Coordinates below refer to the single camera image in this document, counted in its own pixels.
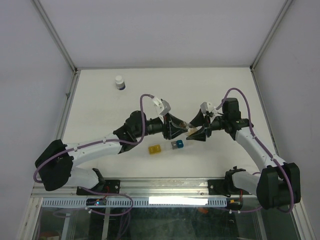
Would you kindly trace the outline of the clear bottle gold cap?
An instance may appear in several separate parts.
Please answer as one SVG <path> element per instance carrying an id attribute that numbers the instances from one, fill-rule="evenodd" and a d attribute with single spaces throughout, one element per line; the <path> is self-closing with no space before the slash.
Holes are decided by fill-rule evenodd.
<path id="1" fill-rule="evenodd" d="M 183 121 L 180 126 L 184 129 L 187 130 L 187 132 L 185 132 L 185 135 L 188 137 L 194 133 L 196 133 L 201 127 L 198 126 L 198 127 L 195 127 L 193 126 L 192 124 L 190 124 L 189 122 L 185 122 Z"/>

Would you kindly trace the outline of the weekly pill organizer strip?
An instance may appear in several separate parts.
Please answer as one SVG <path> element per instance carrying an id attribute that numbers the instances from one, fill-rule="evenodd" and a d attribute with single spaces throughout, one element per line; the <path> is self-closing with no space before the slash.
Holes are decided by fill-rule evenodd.
<path id="1" fill-rule="evenodd" d="M 150 145 L 148 146 L 147 150 L 150 155 L 156 155 L 156 154 L 169 152 L 169 151 L 187 149 L 193 145 L 194 143 L 192 141 L 188 141 L 185 139 L 168 140 L 158 144 Z"/>

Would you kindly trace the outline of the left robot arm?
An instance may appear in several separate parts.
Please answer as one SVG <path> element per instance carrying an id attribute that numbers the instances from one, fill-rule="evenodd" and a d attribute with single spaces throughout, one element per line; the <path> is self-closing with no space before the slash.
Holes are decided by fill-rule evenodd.
<path id="1" fill-rule="evenodd" d="M 64 144 L 61 139 L 52 141 L 35 161 L 34 177 L 51 192 L 63 186 L 85 187 L 93 194 L 100 194 L 105 188 L 99 170 L 84 170 L 78 166 L 108 155 L 118 155 L 136 147 L 144 137 L 161 133 L 166 140 L 172 140 L 186 133 L 187 123 L 170 113 L 147 119 L 137 110 L 130 114 L 124 124 L 113 133 L 86 143 Z"/>

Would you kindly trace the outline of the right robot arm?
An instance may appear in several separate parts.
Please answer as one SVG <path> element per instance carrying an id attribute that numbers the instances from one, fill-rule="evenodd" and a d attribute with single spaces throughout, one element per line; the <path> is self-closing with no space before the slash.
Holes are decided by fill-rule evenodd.
<path id="1" fill-rule="evenodd" d="M 215 190 L 226 197 L 246 191 L 257 197 L 265 209 L 292 208 L 301 201 L 300 169 L 295 163 L 287 163 L 276 153 L 272 153 L 255 133 L 248 118 L 242 118 L 236 98 L 227 98 L 219 113 L 211 103 L 203 102 L 191 126 L 198 130 L 187 139 L 206 141 L 213 131 L 224 130 L 251 157 L 260 175 L 234 167 L 226 171 L 222 183 Z"/>

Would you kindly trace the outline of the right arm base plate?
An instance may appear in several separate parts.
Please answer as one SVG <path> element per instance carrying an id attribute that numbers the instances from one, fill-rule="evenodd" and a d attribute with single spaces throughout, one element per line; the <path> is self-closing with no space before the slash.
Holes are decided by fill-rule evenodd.
<path id="1" fill-rule="evenodd" d="M 224 178 L 216 178 L 207 180 L 208 194 L 210 196 L 222 195 L 230 198 L 232 195 L 245 196 L 252 195 L 257 189 L 257 183 L 249 182 L 249 184 L 241 185 L 242 188 L 237 188 Z"/>

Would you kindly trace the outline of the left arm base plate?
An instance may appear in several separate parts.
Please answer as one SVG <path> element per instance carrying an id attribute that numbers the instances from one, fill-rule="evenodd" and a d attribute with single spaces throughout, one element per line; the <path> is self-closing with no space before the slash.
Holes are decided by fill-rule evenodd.
<path id="1" fill-rule="evenodd" d="M 119 194 L 121 188 L 121 180 L 120 179 L 104 179 L 104 182 L 98 183 L 97 186 L 91 188 L 91 191 L 99 192 L 103 194 Z M 77 187 L 76 190 L 77 196 L 88 196 L 88 195 L 96 195 L 88 192 L 87 190 Z"/>

